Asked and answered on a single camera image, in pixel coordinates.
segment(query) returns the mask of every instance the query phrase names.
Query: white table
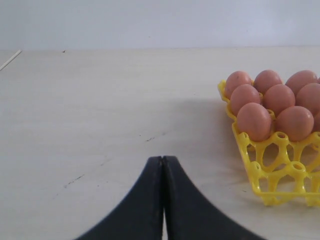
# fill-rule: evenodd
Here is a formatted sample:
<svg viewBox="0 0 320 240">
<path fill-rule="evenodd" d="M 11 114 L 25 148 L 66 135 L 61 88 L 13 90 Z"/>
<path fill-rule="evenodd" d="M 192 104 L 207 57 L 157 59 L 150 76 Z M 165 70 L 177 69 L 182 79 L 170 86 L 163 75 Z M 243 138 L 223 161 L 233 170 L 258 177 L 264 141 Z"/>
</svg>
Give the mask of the white table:
<svg viewBox="0 0 320 240">
<path fill-rule="evenodd" d="M 254 196 L 217 84 L 320 74 L 320 47 L 22 52 L 0 72 L 0 238 L 67 240 L 175 155 L 201 192 L 270 240 L 319 239 L 320 209 Z"/>
</svg>

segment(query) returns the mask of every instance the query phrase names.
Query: egg tray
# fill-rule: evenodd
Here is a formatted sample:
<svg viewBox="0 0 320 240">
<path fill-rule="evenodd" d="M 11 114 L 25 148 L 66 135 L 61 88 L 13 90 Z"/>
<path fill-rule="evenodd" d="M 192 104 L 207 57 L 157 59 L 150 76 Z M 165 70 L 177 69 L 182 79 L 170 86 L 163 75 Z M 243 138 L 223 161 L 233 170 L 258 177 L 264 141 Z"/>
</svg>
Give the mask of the egg tray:
<svg viewBox="0 0 320 240">
<path fill-rule="evenodd" d="M 291 142 L 285 133 L 273 130 L 267 140 L 254 142 L 247 133 L 239 133 L 237 118 L 232 114 L 230 100 L 224 94 L 225 85 L 226 81 L 222 80 L 218 90 L 221 99 L 227 102 L 226 114 L 234 121 L 232 131 L 254 194 L 261 197 L 266 206 L 281 205 L 295 198 L 304 198 L 310 207 L 320 206 L 320 132 L 313 132 L 302 141 Z M 271 110 L 268 112 L 275 120 L 275 114 Z M 278 153 L 267 165 L 264 164 L 264 156 L 272 145 L 277 146 Z M 304 163 L 305 148 L 312 148 L 315 152 L 308 163 Z M 281 190 L 282 182 L 288 184 L 289 178 L 292 187 Z"/>
</svg>

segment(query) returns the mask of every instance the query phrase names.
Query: wall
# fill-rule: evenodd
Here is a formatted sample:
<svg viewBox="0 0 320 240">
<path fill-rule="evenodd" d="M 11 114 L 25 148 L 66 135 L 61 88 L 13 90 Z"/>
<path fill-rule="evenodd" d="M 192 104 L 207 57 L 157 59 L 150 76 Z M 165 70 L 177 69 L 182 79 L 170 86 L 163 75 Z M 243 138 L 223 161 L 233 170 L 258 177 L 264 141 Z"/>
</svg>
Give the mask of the wall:
<svg viewBox="0 0 320 240">
<path fill-rule="evenodd" d="M 0 0 L 0 50 L 319 45 L 319 0 Z"/>
</svg>

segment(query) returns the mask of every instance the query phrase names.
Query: table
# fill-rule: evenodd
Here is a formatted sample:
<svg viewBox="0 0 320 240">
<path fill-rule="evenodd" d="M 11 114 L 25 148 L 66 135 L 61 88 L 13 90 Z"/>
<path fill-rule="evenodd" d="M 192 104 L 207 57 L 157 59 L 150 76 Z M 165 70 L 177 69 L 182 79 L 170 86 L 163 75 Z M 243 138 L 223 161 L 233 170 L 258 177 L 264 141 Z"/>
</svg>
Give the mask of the table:
<svg viewBox="0 0 320 240">
<path fill-rule="evenodd" d="M 320 74 L 320 47 L 24 51 L 0 72 L 0 235 L 67 240 L 101 220 L 150 156 L 175 155 L 201 192 L 270 240 L 318 239 L 320 210 L 265 207 L 217 84 Z"/>
</svg>

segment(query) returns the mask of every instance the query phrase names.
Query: brown egg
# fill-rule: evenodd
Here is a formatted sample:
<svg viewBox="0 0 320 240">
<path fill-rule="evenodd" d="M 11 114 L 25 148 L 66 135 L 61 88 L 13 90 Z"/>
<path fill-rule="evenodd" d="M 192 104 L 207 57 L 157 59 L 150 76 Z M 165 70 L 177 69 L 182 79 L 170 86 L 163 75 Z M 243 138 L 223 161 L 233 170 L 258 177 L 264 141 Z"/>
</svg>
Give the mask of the brown egg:
<svg viewBox="0 0 320 240">
<path fill-rule="evenodd" d="M 320 112 L 314 117 L 313 132 L 320 132 Z"/>
<path fill-rule="evenodd" d="M 274 123 L 276 132 L 288 135 L 292 142 L 299 142 L 309 136 L 314 128 L 314 117 L 302 106 L 292 106 L 283 110 Z"/>
<path fill-rule="evenodd" d="M 227 99 L 231 98 L 233 91 L 240 85 L 252 84 L 248 73 L 244 71 L 235 71 L 225 81 L 224 95 Z"/>
<path fill-rule="evenodd" d="M 264 95 L 269 88 L 277 84 L 282 84 L 280 76 L 275 71 L 268 69 L 256 76 L 253 86 Z"/>
<path fill-rule="evenodd" d="M 294 92 L 286 85 L 277 84 L 268 89 L 263 96 L 263 106 L 278 116 L 283 110 L 296 104 Z"/>
<path fill-rule="evenodd" d="M 318 77 L 313 71 L 302 70 L 289 77 L 285 85 L 291 88 L 294 95 L 297 96 L 300 89 L 302 89 L 307 84 L 316 83 L 317 80 Z"/>
<path fill-rule="evenodd" d="M 270 136 L 272 119 L 262 105 L 250 102 L 240 109 L 236 124 L 240 133 L 247 133 L 254 142 L 262 142 Z"/>
<path fill-rule="evenodd" d="M 296 95 L 295 104 L 308 109 L 313 116 L 320 111 L 320 84 L 309 83 Z"/>
<path fill-rule="evenodd" d="M 238 86 L 230 98 L 230 108 L 233 115 L 237 116 L 239 110 L 248 103 L 261 103 L 259 92 L 249 84 Z"/>
</svg>

